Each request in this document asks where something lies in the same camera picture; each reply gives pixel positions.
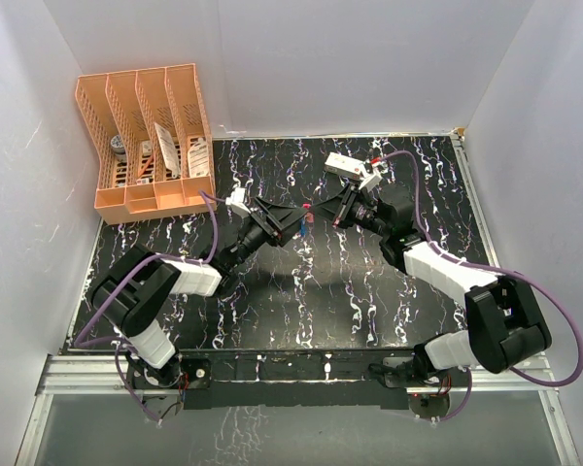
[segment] gray floor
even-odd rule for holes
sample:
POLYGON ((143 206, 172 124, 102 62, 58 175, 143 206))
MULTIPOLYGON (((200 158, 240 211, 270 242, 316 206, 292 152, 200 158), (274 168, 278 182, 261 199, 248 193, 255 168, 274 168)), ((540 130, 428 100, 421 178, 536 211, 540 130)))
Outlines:
POLYGON ((55 396, 36 465, 91 464, 560 463, 536 392, 475 392, 436 427, 377 408, 257 407, 181 412, 158 429, 128 396, 55 396))

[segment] paper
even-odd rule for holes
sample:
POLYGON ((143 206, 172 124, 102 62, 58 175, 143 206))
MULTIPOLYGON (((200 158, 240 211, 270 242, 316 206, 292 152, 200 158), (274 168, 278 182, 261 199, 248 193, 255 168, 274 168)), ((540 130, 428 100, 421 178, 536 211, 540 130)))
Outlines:
POLYGON ((175 149, 175 143, 173 142, 173 136, 168 132, 168 129, 157 123, 155 124, 155 132, 159 139, 159 146, 162 149, 164 165, 171 171, 173 178, 179 178, 181 175, 181 169, 179 166, 179 155, 177 154, 177 149, 175 149))
POLYGON ((207 177, 210 174, 210 153, 204 138, 190 146, 188 151, 190 177, 207 177))

